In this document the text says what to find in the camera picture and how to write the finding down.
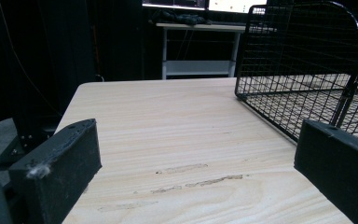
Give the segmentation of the dark cloth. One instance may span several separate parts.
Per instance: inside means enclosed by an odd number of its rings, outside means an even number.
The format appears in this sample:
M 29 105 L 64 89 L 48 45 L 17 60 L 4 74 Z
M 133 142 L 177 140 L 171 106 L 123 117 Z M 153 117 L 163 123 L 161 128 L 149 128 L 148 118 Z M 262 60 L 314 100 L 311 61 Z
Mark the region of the dark cloth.
M 169 10 L 158 10 L 156 11 L 150 21 L 154 24 L 157 23 L 179 23 L 179 24 L 186 24 L 186 25 L 197 25 L 197 24 L 206 24 L 207 21 L 199 16 L 193 14 L 175 14 Z

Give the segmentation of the computer monitor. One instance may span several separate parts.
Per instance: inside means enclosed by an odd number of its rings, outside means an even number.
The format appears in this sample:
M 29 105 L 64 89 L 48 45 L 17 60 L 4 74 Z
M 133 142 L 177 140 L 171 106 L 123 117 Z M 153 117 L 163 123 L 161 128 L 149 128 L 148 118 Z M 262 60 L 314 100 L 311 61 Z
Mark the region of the computer monitor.
M 143 0 L 144 7 L 204 10 L 209 0 Z
M 247 13 L 251 6 L 265 5 L 268 0 L 209 0 L 210 11 Z

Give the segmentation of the white desk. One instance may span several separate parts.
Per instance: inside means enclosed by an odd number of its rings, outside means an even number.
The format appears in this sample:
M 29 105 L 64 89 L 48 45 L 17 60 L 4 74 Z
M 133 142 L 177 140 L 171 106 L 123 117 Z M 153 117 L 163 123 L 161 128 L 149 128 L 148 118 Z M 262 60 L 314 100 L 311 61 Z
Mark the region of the white desk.
M 240 45 L 241 35 L 249 30 L 252 33 L 260 32 L 267 34 L 275 32 L 275 28 L 262 27 L 261 25 L 246 26 L 239 25 L 223 25 L 223 24 L 197 24 L 194 26 L 177 23 L 157 23 L 157 27 L 163 30 L 163 47 L 162 47 L 162 62 L 161 62 L 161 78 L 175 76 L 217 76 L 225 75 L 227 77 L 234 77 L 236 59 L 238 48 Z M 229 60 L 225 61 L 176 61 L 168 60 L 168 32 L 169 31 L 196 31 L 196 32 L 220 32 L 232 33 L 233 45 L 231 56 Z

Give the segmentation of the black metal stand base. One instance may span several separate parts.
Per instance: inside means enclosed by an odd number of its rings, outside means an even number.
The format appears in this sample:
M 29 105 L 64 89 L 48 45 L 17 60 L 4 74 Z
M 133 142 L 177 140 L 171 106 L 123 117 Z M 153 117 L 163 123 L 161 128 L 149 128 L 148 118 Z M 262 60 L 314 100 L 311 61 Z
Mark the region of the black metal stand base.
M 0 172 L 48 140 L 56 131 L 57 118 L 13 118 L 0 121 Z

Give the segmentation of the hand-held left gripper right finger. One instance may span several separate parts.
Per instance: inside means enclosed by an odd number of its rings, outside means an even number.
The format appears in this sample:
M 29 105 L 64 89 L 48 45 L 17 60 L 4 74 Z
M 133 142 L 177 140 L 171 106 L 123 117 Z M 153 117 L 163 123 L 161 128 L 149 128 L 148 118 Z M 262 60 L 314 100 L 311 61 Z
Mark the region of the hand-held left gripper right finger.
M 358 138 L 306 119 L 297 140 L 294 167 L 358 224 Z

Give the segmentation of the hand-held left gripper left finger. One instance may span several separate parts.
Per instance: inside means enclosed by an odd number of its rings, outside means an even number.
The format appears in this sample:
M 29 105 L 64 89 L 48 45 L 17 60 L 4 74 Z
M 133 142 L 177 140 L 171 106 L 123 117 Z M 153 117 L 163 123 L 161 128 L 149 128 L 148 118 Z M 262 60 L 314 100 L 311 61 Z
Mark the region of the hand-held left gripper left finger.
M 26 201 L 27 224 L 62 224 L 102 168 L 97 123 L 70 124 L 8 169 Z

